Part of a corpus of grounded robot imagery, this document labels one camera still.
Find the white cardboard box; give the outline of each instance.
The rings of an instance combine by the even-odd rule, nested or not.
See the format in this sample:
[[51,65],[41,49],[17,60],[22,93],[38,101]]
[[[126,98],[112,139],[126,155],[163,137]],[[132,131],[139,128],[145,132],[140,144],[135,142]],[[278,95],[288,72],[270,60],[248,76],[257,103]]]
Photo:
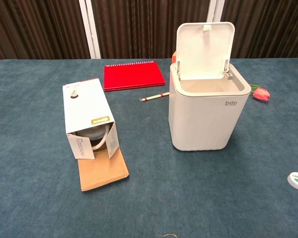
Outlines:
[[[72,98],[72,92],[78,96]],[[111,158],[119,147],[114,117],[110,111],[99,79],[66,84],[63,86],[66,135],[76,159],[95,159],[88,137],[77,136],[77,131],[109,124],[106,138],[108,157]]]

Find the spiral notebook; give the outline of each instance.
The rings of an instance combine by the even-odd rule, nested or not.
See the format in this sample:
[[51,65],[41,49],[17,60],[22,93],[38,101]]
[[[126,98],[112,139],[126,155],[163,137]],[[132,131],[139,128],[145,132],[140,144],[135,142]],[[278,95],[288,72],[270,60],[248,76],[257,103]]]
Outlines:
[[165,85],[154,61],[112,64],[104,69],[104,90],[114,91]]

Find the open lid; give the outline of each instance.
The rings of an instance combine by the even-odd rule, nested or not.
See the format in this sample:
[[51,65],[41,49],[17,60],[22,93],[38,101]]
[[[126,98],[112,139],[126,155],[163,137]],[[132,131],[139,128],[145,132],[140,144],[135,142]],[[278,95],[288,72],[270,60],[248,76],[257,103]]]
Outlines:
[[184,23],[177,31],[176,67],[181,80],[223,78],[235,28],[230,22]]

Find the dark curtain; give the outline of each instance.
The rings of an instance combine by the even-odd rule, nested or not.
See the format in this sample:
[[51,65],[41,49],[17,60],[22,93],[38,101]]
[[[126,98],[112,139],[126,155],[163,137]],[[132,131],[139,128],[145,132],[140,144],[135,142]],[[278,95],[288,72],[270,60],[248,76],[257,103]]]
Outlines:
[[205,22],[209,0],[92,0],[102,58],[170,58],[184,22]]
[[84,58],[78,0],[0,0],[0,59]]
[[232,58],[298,57],[298,0],[226,0],[235,25]]

